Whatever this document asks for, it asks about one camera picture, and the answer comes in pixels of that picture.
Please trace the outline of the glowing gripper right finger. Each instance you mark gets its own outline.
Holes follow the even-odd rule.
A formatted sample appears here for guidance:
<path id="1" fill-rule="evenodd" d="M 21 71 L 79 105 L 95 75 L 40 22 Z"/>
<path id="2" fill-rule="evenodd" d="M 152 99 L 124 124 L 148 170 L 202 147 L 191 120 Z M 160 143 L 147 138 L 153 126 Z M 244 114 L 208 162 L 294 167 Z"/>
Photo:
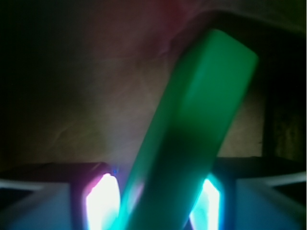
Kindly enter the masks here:
<path id="1" fill-rule="evenodd" d="M 191 230 L 304 230 L 306 166 L 280 157 L 219 157 L 189 216 Z"/>

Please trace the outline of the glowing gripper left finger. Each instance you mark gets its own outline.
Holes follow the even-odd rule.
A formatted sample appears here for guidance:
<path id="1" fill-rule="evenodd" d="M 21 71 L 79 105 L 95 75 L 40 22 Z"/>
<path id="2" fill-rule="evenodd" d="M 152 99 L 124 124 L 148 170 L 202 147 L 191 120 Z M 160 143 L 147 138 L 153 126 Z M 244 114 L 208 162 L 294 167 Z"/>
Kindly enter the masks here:
<path id="1" fill-rule="evenodd" d="M 3 230 L 109 230 L 119 207 L 118 181 L 104 162 L 26 164 L 0 174 Z"/>

